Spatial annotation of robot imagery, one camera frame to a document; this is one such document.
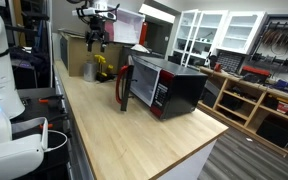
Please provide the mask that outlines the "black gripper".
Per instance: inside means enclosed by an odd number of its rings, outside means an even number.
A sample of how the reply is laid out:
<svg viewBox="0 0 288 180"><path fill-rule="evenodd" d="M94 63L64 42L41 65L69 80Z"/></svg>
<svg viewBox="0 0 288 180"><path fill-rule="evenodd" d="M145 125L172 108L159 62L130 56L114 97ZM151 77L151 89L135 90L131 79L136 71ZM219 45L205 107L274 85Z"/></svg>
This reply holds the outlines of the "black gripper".
<svg viewBox="0 0 288 180"><path fill-rule="evenodd" d="M92 43L100 41L100 51L105 52L106 43L109 41L109 33L105 30L106 20L92 16L89 22L90 31L86 33L87 50L92 52Z"/></svg>

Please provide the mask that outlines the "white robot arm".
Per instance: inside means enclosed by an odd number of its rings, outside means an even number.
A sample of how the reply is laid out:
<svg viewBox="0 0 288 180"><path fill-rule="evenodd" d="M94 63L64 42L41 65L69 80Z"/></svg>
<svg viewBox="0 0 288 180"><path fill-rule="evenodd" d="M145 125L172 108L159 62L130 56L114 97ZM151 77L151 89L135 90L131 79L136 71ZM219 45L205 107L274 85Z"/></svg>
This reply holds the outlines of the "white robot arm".
<svg viewBox="0 0 288 180"><path fill-rule="evenodd" d="M11 122L24 110L15 87L6 28L0 16L0 180L14 180L34 171L51 150L45 117Z"/></svg>

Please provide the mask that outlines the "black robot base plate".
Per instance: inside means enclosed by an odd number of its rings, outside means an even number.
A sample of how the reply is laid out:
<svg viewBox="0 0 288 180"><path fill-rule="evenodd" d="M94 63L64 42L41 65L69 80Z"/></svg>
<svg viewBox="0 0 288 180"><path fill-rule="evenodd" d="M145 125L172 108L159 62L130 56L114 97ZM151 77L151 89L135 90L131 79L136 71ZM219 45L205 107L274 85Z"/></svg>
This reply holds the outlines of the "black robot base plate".
<svg viewBox="0 0 288 180"><path fill-rule="evenodd" d="M57 95L51 88L19 92L25 111L9 119L0 108L0 180L60 180L67 177L68 137L49 130L48 120L63 115L61 109L39 103Z"/></svg>

